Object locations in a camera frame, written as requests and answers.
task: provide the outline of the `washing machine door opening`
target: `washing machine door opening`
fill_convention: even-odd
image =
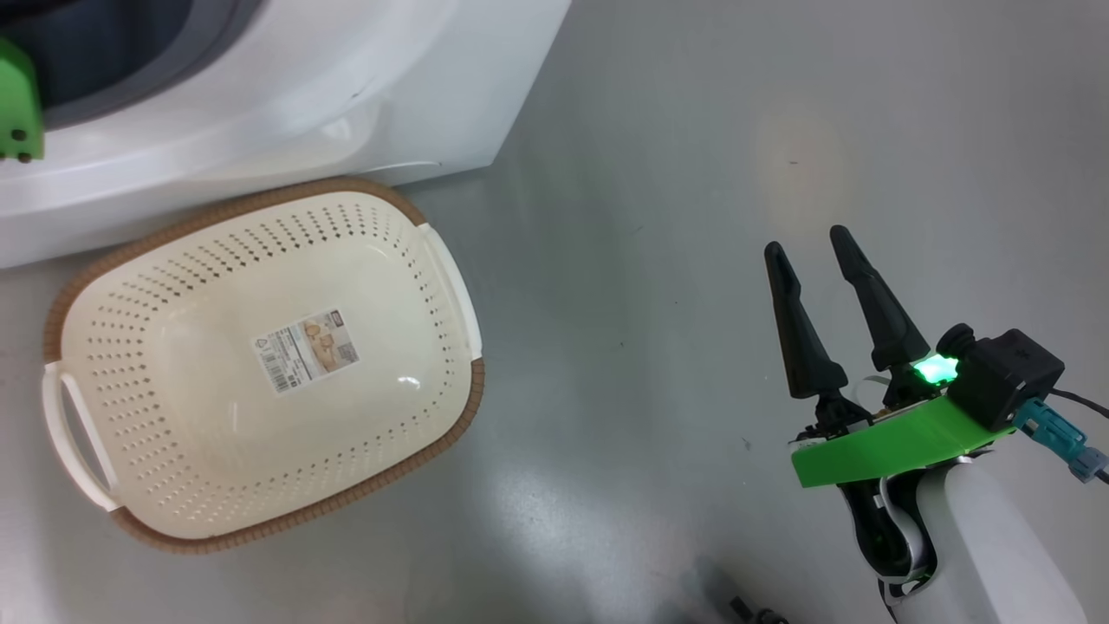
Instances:
[[[123,110],[187,80],[263,0],[0,0],[0,37],[34,62],[48,130]]]

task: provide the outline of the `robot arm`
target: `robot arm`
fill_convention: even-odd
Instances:
[[[816,424],[797,436],[792,457],[802,487],[843,493],[899,624],[1085,624],[1042,544],[973,460],[1021,431],[1082,482],[1109,481],[1109,459],[1042,402],[1062,362],[1018,330],[975,340],[956,326],[938,349],[958,360],[957,377],[927,380],[917,366],[928,344],[846,227],[831,235],[874,340],[872,360],[891,380],[876,415],[841,395],[846,375],[808,319],[797,276],[782,246],[766,245],[790,395],[817,397]]]

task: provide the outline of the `washing machine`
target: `washing machine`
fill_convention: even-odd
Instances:
[[[0,267],[263,188],[485,166],[568,4],[0,0],[47,129],[42,160],[0,162]]]

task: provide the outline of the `brown basket rim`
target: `brown basket rim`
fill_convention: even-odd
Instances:
[[[359,177],[329,177],[227,200],[192,218],[160,229],[105,255],[70,279],[54,298],[54,303],[47,315],[42,346],[45,362],[58,362],[62,359],[62,330],[65,326],[65,316],[69,314],[70,307],[72,307],[77,297],[89,284],[101,275],[144,253],[216,223],[222,223],[230,218],[273,205],[340,191],[362,192],[378,196],[404,213],[413,224],[423,225],[427,223],[420,211],[400,193],[388,186]],[[388,470],[305,508],[245,529],[240,529],[238,531],[200,540],[173,538],[155,531],[135,518],[124,507],[112,511],[110,515],[120,528],[140,542],[162,551],[180,554],[204,554],[223,551],[319,518],[393,483],[405,474],[426,464],[457,442],[462,433],[469,429],[474,417],[477,416],[478,408],[481,406],[481,397],[485,391],[485,361],[480,358],[474,360],[470,364],[470,396],[466,402],[466,407],[462,409],[462,413],[455,424],[441,438]]]

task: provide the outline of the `laundry basket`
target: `laundry basket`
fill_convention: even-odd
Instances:
[[[396,481],[458,440],[485,383],[442,239],[357,178],[235,200],[112,253],[59,295],[44,352],[43,409],[70,477],[128,533],[182,553]]]

